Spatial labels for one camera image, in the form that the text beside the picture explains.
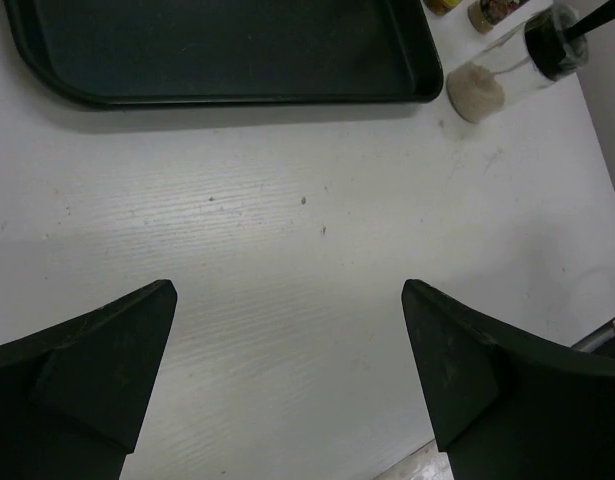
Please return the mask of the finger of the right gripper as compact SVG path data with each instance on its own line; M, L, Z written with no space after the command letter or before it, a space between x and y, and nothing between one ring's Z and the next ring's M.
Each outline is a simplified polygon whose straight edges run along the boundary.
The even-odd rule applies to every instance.
M563 34L566 38L580 38L613 20L615 20L615 0L608 0L571 27L567 27Z

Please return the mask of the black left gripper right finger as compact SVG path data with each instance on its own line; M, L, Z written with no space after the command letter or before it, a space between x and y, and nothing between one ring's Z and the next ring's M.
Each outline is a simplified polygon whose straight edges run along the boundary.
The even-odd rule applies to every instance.
M439 451L457 479L615 479L615 339L580 350L420 280L402 306Z

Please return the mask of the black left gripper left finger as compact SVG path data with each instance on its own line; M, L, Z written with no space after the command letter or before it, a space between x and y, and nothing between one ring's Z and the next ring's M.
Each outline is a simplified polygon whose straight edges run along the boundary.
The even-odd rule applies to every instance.
M136 448L177 292L157 280L0 345L0 479L117 479Z

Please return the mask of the glass shaker with white powder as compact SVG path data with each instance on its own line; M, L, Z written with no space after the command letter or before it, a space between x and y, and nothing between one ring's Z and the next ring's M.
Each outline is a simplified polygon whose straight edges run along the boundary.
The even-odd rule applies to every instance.
M576 73L589 59L586 38L565 35L577 21L556 2L451 71L446 91L456 113L477 124Z

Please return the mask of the small spice jar black cap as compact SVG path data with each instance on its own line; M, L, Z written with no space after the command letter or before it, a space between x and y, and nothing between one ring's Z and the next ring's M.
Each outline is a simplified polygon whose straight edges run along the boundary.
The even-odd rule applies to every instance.
M474 29L486 34L522 5L523 1L515 0L478 0L469 6L467 14Z

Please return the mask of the small yellow label sauce bottle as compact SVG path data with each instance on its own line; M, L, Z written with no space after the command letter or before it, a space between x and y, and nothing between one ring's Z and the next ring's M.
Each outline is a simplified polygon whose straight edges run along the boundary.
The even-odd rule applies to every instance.
M425 0L428 9L437 16L444 16L455 9L462 0Z

